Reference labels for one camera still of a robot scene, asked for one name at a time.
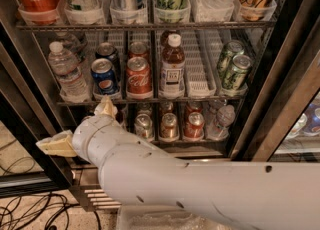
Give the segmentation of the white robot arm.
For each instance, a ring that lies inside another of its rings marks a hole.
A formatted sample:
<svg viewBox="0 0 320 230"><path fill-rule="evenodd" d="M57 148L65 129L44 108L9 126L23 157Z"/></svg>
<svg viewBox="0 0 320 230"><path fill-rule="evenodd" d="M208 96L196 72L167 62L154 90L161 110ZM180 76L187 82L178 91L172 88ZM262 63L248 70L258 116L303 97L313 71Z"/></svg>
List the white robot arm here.
<svg viewBox="0 0 320 230"><path fill-rule="evenodd" d="M38 142L95 165L124 205L166 205L240 230L320 230L320 164L178 159L124 130L109 98L75 131Z"/></svg>

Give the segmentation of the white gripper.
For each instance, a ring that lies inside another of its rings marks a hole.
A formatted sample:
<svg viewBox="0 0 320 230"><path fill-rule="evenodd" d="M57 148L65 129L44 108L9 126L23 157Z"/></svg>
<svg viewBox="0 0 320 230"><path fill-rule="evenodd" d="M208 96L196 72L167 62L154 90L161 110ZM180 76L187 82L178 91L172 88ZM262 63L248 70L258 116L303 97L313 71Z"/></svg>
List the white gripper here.
<svg viewBox="0 0 320 230"><path fill-rule="evenodd" d="M53 137L42 139L36 146L46 155L75 157L78 155L86 161L90 161L88 154L89 142L93 135L103 127L112 123L119 125L114 119L117 115L117 108L113 105L108 95L104 95L100 103L94 109L95 116L84 120L72 133L70 130L60 132Z"/></svg>

